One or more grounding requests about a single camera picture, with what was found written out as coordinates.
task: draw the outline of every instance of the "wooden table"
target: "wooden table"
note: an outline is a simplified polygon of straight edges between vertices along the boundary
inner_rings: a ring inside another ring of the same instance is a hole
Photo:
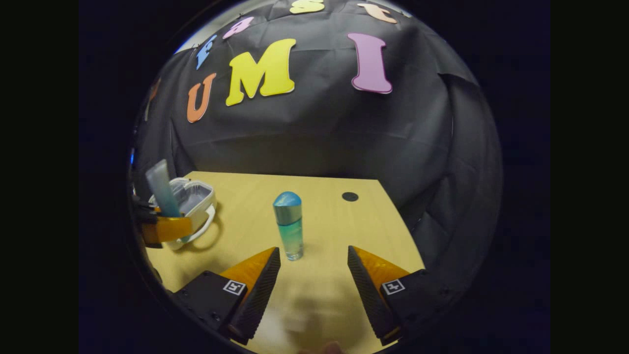
[[[377,180],[191,172],[216,190],[214,222],[201,237],[173,251],[147,249],[164,286],[175,292],[204,270],[220,273],[269,247],[282,266],[255,337],[263,354],[319,350],[330,340],[352,354],[383,349],[347,268],[347,246],[358,246],[410,272],[424,268],[402,218]],[[304,256],[284,254],[272,203],[284,191],[303,201]],[[344,200],[347,191],[355,202]]]

